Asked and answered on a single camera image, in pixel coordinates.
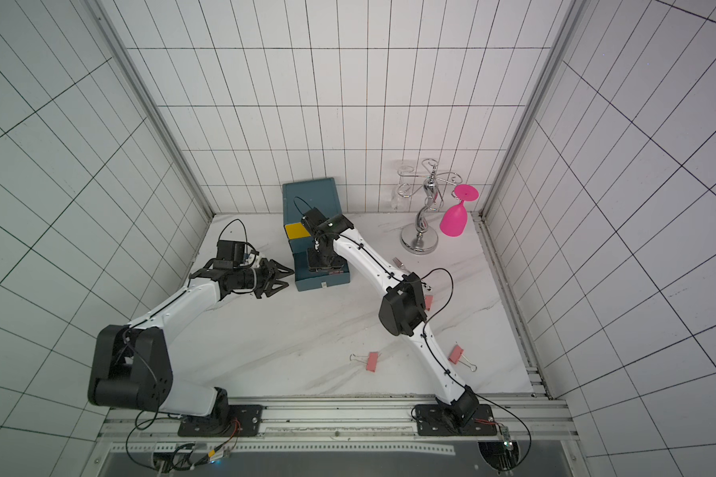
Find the teal drawer cabinet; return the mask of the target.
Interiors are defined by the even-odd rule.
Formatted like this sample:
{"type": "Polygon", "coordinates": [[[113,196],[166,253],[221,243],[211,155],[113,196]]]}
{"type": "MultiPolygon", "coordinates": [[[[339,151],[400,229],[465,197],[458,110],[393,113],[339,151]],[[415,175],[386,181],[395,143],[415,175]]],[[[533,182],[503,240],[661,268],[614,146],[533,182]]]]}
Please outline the teal drawer cabinet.
{"type": "MultiPolygon", "coordinates": [[[[326,218],[342,213],[342,208],[333,178],[314,179],[284,184],[282,186],[284,205],[284,226],[300,223],[305,212],[318,208],[326,218]]],[[[288,240],[292,256],[307,252],[314,246],[312,236],[300,240],[288,240]]]]}

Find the chrome glass rack stand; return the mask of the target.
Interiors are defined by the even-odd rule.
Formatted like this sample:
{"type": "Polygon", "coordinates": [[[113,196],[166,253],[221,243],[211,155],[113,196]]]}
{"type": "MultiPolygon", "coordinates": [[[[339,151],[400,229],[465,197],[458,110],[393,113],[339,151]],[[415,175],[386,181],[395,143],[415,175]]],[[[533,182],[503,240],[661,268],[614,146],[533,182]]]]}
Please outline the chrome glass rack stand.
{"type": "Polygon", "coordinates": [[[437,232],[429,223],[429,214],[438,213],[445,205],[443,190],[445,186],[463,184],[461,175],[447,171],[442,172],[440,161],[433,158],[422,160],[425,173],[418,172],[417,191],[424,193],[424,202],[415,216],[413,224],[405,226],[400,240],[403,247],[411,254],[425,256],[436,250],[439,244],[437,232]]]}

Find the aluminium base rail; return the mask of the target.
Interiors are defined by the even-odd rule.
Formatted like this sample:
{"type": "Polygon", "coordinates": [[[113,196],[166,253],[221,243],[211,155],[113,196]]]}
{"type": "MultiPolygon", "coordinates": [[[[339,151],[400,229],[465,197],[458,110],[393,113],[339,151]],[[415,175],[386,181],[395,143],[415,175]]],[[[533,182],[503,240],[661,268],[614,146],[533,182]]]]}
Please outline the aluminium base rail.
{"type": "Polygon", "coordinates": [[[179,419],[139,417],[111,411],[97,443],[107,452],[137,456],[172,451],[222,458],[234,452],[409,451],[450,454],[459,441],[512,440],[519,453],[544,441],[577,441],[580,436],[564,401],[508,396],[483,403],[462,431],[447,430],[433,401],[420,397],[270,397],[253,403],[232,401],[236,420],[215,435],[182,431],[179,419]]]}

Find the yellow top drawer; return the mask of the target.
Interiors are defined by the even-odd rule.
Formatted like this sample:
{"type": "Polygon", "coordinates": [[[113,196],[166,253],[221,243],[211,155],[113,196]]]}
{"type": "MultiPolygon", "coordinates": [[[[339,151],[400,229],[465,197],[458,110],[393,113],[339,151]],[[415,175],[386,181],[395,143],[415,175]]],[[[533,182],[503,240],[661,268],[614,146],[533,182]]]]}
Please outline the yellow top drawer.
{"type": "Polygon", "coordinates": [[[284,226],[288,240],[300,240],[310,238],[310,232],[302,223],[287,224],[284,226]]]}

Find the pink plastic wine glass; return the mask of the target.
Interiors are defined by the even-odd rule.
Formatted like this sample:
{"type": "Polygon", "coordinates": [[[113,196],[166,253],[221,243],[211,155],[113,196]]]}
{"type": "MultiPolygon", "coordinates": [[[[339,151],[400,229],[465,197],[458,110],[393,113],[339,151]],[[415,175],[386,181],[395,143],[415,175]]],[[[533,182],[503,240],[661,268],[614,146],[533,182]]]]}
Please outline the pink plastic wine glass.
{"type": "Polygon", "coordinates": [[[457,199],[457,203],[445,213],[440,224],[440,230],[445,236],[456,238],[465,231],[469,220],[469,213],[465,204],[477,201],[479,191],[471,185],[459,184],[453,189],[453,198],[457,199]]]}

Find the clear wine glass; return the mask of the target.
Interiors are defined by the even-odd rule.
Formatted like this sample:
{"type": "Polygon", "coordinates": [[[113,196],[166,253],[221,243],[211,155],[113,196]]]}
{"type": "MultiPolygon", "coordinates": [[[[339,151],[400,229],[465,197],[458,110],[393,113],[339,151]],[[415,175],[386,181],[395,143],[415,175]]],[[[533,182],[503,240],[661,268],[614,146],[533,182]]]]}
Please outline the clear wine glass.
{"type": "Polygon", "coordinates": [[[391,196],[392,212],[408,212],[411,208],[412,198],[416,194],[418,167],[410,162],[402,161],[396,168],[397,183],[391,196]]]}

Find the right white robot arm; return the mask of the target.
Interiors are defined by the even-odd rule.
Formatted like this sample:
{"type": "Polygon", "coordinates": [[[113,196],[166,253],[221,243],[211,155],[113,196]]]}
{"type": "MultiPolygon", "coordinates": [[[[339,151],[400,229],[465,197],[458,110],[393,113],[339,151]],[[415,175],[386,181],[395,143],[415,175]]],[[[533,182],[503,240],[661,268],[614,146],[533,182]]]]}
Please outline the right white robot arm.
{"type": "Polygon", "coordinates": [[[327,218],[313,208],[302,216],[302,226],[313,238],[308,253],[314,264],[332,266],[343,260],[373,284],[381,298],[380,323],[413,346],[435,385],[442,426],[462,434],[479,410],[479,397],[451,368],[429,329],[423,278],[382,258],[342,214],[327,218]]]}

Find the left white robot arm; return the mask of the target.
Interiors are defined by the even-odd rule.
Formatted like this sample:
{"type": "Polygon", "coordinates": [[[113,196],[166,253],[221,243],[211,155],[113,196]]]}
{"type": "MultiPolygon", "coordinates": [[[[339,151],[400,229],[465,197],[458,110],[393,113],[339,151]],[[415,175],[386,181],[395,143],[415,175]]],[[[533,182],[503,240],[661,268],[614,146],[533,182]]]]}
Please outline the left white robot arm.
{"type": "Polygon", "coordinates": [[[256,258],[250,264],[209,260],[153,310],[99,332],[89,376],[89,403],[179,415],[181,436],[230,434],[238,413],[229,404],[227,391],[176,377],[170,345],[227,295],[271,297],[288,287],[284,280],[293,274],[291,268],[268,258],[256,258]]]}

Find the teal bottom drawer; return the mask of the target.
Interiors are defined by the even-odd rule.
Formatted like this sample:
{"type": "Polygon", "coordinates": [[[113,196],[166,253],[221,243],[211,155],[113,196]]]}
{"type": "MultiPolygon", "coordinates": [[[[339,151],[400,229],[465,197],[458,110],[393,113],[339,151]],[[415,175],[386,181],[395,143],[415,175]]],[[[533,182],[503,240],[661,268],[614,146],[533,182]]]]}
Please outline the teal bottom drawer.
{"type": "Polygon", "coordinates": [[[294,284],[300,292],[328,288],[350,282],[350,269],[344,264],[340,270],[310,271],[308,268],[307,252],[294,254],[294,284]]]}

